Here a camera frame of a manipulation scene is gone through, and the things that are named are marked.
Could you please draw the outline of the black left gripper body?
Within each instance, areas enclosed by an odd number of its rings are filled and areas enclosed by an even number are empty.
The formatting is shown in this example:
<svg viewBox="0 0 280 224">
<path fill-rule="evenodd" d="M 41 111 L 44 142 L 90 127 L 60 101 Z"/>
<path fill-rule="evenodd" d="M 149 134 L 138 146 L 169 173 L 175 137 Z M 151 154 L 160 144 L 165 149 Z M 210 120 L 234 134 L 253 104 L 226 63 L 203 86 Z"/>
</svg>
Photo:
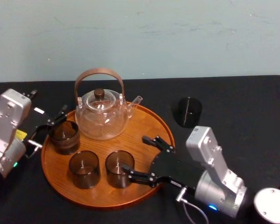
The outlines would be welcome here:
<svg viewBox="0 0 280 224">
<path fill-rule="evenodd" d="M 17 128 L 16 136 L 22 141 L 25 148 L 28 149 L 31 145 L 28 141 L 35 140 L 35 137 L 40 131 L 48 131 L 52 128 L 53 119 L 46 113 L 40 112 L 40 109 L 35 107 L 31 109 L 23 123 Z"/>
</svg>

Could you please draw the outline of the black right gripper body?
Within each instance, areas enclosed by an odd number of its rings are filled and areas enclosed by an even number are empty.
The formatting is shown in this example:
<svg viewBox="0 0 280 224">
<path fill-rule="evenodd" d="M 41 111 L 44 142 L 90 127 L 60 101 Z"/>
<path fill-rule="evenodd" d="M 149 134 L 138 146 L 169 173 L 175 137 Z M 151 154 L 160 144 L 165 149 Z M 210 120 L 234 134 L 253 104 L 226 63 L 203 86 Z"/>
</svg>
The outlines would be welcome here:
<svg viewBox="0 0 280 224">
<path fill-rule="evenodd" d="M 170 183 L 195 194 L 204 170 L 190 161 L 180 160 L 175 153 L 162 151 L 154 158 L 150 173 L 154 174 L 156 184 Z"/>
</svg>

